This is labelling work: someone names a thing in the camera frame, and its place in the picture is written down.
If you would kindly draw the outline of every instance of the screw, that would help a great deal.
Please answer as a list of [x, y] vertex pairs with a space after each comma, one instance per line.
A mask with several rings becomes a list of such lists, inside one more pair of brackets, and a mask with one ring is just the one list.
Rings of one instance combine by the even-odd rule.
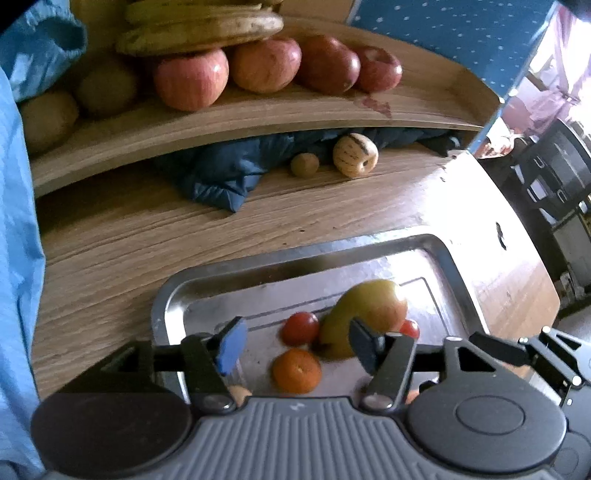
[[225, 395], [211, 394], [203, 399], [203, 408], [212, 413], [224, 413], [230, 411], [234, 402]]
[[389, 410], [394, 405], [394, 402], [390, 397], [380, 395], [379, 393], [366, 395], [361, 399], [361, 403], [367, 410], [374, 412]]

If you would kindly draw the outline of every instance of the gray plastic base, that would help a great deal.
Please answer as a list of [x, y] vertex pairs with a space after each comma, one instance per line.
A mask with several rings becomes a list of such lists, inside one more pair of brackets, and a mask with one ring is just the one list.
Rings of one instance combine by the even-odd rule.
[[[199, 423], [179, 450], [136, 480], [460, 480], [425, 458], [390, 418], [347, 398], [250, 398]], [[555, 480], [551, 469], [505, 479]], [[71, 480], [50, 472], [44, 480]]]

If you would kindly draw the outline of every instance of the fruit stain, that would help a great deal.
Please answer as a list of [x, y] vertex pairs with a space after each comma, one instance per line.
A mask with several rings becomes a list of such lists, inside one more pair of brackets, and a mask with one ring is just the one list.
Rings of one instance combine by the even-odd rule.
[[371, 96], [368, 95], [362, 100], [355, 100], [354, 104], [357, 106], [364, 106], [365, 108], [369, 108], [374, 112], [381, 113], [387, 118], [392, 118], [392, 112], [390, 111], [390, 104], [388, 102], [378, 102], [376, 99], [371, 98]]

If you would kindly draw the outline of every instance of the blue cloth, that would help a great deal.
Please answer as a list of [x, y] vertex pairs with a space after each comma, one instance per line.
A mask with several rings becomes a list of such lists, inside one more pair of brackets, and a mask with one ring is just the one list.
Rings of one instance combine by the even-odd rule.
[[461, 63], [505, 98], [521, 80], [553, 4], [553, 0], [360, 0], [350, 23]]
[[67, 0], [42, 0], [0, 37], [0, 479], [30, 480], [43, 465], [29, 425], [37, 407], [31, 345], [45, 257], [15, 101], [46, 89], [82, 55], [84, 26]]
[[2, 69], [0, 205], [0, 478], [29, 479], [43, 470], [29, 422], [38, 403], [30, 360], [45, 258], [21, 116]]
[[68, 0], [41, 0], [0, 37], [0, 67], [17, 102], [47, 90], [86, 50]]
[[185, 197], [237, 212], [264, 173], [302, 152], [314, 153], [321, 161], [330, 162], [336, 141], [349, 132], [365, 135], [381, 149], [438, 137], [447, 130], [336, 128], [271, 134], [188, 148], [156, 157], [154, 162]]

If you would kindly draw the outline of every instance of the curved wooden shelf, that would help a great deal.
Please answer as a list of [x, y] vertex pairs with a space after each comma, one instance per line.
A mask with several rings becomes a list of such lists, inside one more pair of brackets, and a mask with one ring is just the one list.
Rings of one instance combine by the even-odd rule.
[[266, 96], [229, 86], [213, 106], [190, 114], [150, 98], [117, 117], [81, 122], [66, 143], [32, 159], [35, 196], [146, 158], [254, 135], [388, 126], [478, 131], [499, 105], [498, 97], [461, 65], [402, 41], [302, 18], [286, 18], [282, 34], [315, 32], [396, 53], [404, 68], [401, 84], [377, 95], [351, 90], [339, 97], [296, 85]]

